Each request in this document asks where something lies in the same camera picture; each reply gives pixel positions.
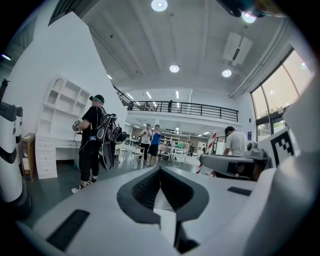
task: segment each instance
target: man in white shirt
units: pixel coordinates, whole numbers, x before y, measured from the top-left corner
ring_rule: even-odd
[[[142,138],[141,143],[140,143],[140,147],[144,148],[143,159],[146,162],[147,161],[148,148],[149,148],[149,145],[150,145],[150,138],[152,136],[152,132],[151,132],[149,123],[146,124],[146,129],[142,130],[142,132],[140,133],[140,136]]]
[[[246,154],[247,149],[247,137],[246,135],[238,130],[235,130],[232,126],[228,126],[224,130],[227,136],[224,155],[228,155],[231,151],[231,155],[234,157],[243,157]]]

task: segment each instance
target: black t-shirt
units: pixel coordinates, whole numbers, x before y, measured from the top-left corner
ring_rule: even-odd
[[[85,148],[87,148],[87,146],[93,146],[97,144],[97,140],[89,141],[89,136],[96,134],[97,127],[100,124],[100,120],[105,114],[106,111],[102,106],[91,106],[82,117],[82,120],[87,120],[88,122],[90,122],[88,128],[82,131],[81,145],[84,146],[86,144]]]

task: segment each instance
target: gray floor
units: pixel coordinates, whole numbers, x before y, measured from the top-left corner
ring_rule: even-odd
[[[127,154],[124,162],[122,157],[121,163],[116,163],[113,170],[107,171],[102,166],[98,181],[119,176],[128,172],[138,170],[140,162],[137,160],[130,163],[130,154]],[[172,163],[161,161],[160,166],[173,166]],[[186,163],[181,163],[179,169],[196,172],[196,166]],[[34,177],[34,182],[27,182],[27,188],[32,198],[32,210],[30,215],[23,221],[29,227],[33,227],[36,221],[55,205],[62,202],[64,199],[72,196],[71,189],[80,184],[80,171],[73,164],[57,164],[58,178],[48,178],[39,180]]]

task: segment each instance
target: glove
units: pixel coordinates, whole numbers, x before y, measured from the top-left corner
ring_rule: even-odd
[[[74,122],[74,124],[72,125],[72,130],[75,132],[77,130],[77,126],[81,124],[80,120],[77,120]]]

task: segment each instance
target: white t-shirt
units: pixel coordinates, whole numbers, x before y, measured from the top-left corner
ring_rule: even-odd
[[[247,150],[247,137],[241,131],[234,131],[226,139],[226,149],[231,150],[231,155],[235,157],[243,157]]]
[[[148,136],[148,133],[149,133],[150,136],[152,135],[152,132],[151,132],[150,129],[149,129],[149,132],[147,131],[147,129],[143,129],[142,130],[142,132],[141,132],[141,138],[142,138],[141,143],[150,144],[150,138],[151,137]]]

